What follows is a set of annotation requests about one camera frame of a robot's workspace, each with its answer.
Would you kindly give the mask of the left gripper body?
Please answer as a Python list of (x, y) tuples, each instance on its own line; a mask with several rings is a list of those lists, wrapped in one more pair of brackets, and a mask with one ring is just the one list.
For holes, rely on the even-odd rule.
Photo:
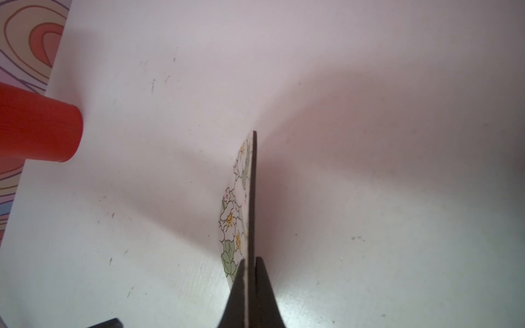
[(118, 318), (112, 318), (108, 321), (90, 326), (89, 328), (123, 328), (123, 323)]

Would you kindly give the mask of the white green flowers coaster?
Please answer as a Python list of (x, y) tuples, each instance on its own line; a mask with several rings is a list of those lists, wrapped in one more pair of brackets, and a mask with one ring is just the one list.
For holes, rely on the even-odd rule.
[(220, 260), (229, 286), (232, 286), (239, 263), (249, 258), (250, 229), (253, 214), (250, 213), (252, 194), (256, 179), (257, 134), (248, 134), (243, 141), (232, 167), (221, 199), (218, 219)]

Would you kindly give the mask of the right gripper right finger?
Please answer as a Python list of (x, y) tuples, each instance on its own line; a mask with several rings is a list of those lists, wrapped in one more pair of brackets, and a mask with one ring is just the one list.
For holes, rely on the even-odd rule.
[(254, 310), (250, 314), (250, 327), (285, 328), (272, 284), (262, 257), (256, 257), (254, 301), (250, 302)]

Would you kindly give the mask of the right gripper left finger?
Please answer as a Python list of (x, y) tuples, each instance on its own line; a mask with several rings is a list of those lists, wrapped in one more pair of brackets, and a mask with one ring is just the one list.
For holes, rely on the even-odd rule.
[(237, 268), (230, 296), (218, 328), (243, 328), (246, 326), (246, 261)]

